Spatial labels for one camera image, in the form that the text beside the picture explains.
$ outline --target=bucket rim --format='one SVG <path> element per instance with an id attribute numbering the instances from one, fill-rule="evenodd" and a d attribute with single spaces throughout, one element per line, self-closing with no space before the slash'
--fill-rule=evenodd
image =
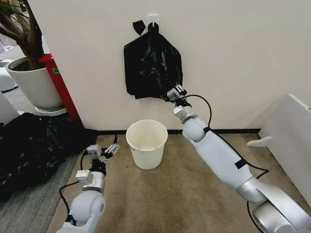
<path id="1" fill-rule="evenodd" d="M 142 122 L 142 121 L 153 121 L 153 122 L 159 124 L 159 125 L 165 130 L 165 132 L 166 132 L 166 137 L 165 137 L 164 142 L 161 143 L 160 146 L 158 146 L 158 147 L 156 147 L 156 148 L 154 148 L 154 149 L 142 150 L 142 149 L 139 149 L 139 148 L 133 146 L 133 144 L 129 142 L 128 136 L 127 136 L 128 130 L 129 130 L 131 127 L 133 127 L 136 123 L 139 123 L 139 122 Z M 153 151 L 153 150 L 156 150 L 156 149 L 162 147 L 162 146 L 166 143 L 166 141 L 167 141 L 167 139 L 168 139 L 168 136 L 169 136 L 169 134 L 168 134 L 168 131 L 167 131 L 166 127 L 165 127 L 162 123 L 160 123 L 160 122 L 158 122 L 158 121 L 156 121 L 156 120 L 151 120 L 151 119 L 144 119 L 144 120 L 135 121 L 133 124 L 130 125 L 130 127 L 128 127 L 128 129 L 127 129 L 127 131 L 126 131 L 126 134 L 125 134 L 126 141 L 127 141 L 127 143 L 130 145 L 130 147 L 132 147 L 132 148 L 134 148 L 134 149 L 136 149 L 136 150 L 140 150 L 140 151 Z"/>

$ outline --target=potted plant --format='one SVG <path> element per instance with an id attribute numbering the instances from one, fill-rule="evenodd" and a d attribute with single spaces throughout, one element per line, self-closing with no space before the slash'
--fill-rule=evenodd
<path id="1" fill-rule="evenodd" d="M 6 66 L 25 96 L 40 110 L 64 108 L 48 71 L 38 61 L 44 56 L 42 33 L 27 0 L 1 0 L 0 24 L 0 34 L 15 40 L 25 55 Z"/>

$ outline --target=carpet floor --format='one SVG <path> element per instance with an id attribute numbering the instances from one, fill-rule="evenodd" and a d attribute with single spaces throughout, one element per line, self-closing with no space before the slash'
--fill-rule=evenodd
<path id="1" fill-rule="evenodd" d="M 68 182 L 77 158 L 68 156 L 46 183 L 15 191 L 0 203 L 0 232 L 45 233 L 60 200 L 58 189 Z"/>
<path id="2" fill-rule="evenodd" d="M 224 138 L 250 163 L 270 169 L 261 180 L 279 186 L 307 213 L 311 209 L 267 148 L 250 148 L 247 141 L 256 134 L 225 134 Z M 99 136 L 97 143 L 107 147 L 113 136 Z M 197 155 L 182 135 L 170 135 L 161 164 L 153 170 L 138 168 L 125 136 L 120 136 L 120 151 L 107 164 L 104 197 L 107 206 L 97 225 L 97 233 L 257 233 L 249 219 L 246 201 L 215 174 Z M 89 160 L 84 160 L 89 168 Z M 79 170 L 77 161 L 70 182 Z M 260 171 L 252 169 L 254 176 Z M 81 185 L 65 190 L 69 203 L 81 192 Z M 49 233 L 66 219 L 60 202 Z"/>

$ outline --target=green sticker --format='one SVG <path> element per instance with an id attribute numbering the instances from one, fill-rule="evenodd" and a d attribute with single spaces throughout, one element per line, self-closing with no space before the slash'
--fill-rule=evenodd
<path id="1" fill-rule="evenodd" d="M 58 68 L 52 68 L 52 71 L 53 71 L 54 74 L 60 74 Z"/>

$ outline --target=white plant pot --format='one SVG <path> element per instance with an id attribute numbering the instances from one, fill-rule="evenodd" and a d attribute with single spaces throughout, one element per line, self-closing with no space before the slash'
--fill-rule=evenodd
<path id="1" fill-rule="evenodd" d="M 26 57 L 10 62 L 5 69 L 20 87 L 27 99 L 44 111 L 64 108 L 62 100 L 46 68 L 30 71 L 14 71 L 14 67 L 25 62 Z"/>

